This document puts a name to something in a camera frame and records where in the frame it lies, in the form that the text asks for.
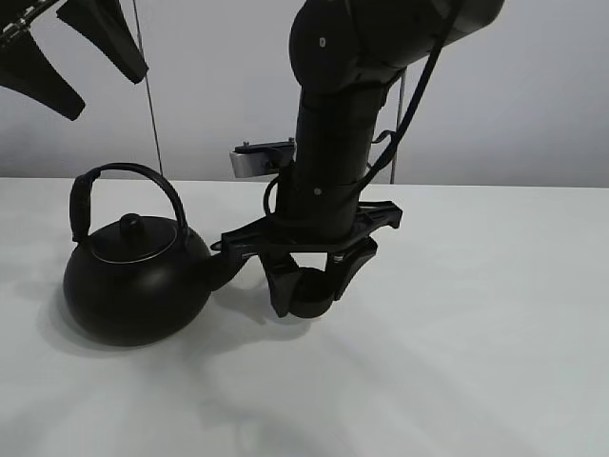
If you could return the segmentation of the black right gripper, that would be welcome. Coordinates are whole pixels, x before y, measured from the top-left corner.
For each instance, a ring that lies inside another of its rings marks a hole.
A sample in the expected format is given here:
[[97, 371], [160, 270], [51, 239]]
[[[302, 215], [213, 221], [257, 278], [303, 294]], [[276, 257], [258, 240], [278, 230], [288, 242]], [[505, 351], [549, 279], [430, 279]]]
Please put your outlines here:
[[358, 271], [377, 253], [371, 234], [383, 227], [398, 229], [403, 211], [393, 202], [361, 202], [345, 235], [328, 237], [309, 228], [281, 228], [268, 217], [223, 233], [210, 246], [235, 259], [260, 256], [268, 283], [270, 303], [280, 318], [289, 313], [292, 295], [302, 271], [289, 253], [327, 253], [326, 273], [339, 301]]

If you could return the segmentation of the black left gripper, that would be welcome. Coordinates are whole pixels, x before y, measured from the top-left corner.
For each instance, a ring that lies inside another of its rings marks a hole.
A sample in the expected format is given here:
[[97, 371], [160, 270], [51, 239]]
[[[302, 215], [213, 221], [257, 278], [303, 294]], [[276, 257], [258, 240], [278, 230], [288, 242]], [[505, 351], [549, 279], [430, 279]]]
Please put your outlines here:
[[[85, 101], [27, 32], [51, 6], [50, 0], [1, 0], [1, 45], [6, 46], [1, 49], [1, 86], [73, 121], [84, 110]], [[57, 10], [57, 17], [87, 38], [130, 82], [145, 79], [148, 66], [119, 1], [69, 0]]]

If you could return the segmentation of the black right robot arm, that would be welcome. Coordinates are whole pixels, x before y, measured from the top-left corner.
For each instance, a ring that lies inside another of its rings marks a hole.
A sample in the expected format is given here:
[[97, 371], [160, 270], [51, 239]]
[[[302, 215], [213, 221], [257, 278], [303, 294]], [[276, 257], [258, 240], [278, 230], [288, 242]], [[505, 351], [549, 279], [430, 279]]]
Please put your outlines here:
[[311, 319], [377, 253], [373, 233], [402, 211], [364, 202], [394, 158], [442, 49], [489, 26], [499, 1], [308, 1], [289, 57], [301, 95], [294, 138], [231, 152], [241, 178], [270, 175], [264, 216], [213, 246], [208, 286], [258, 257], [279, 316]]

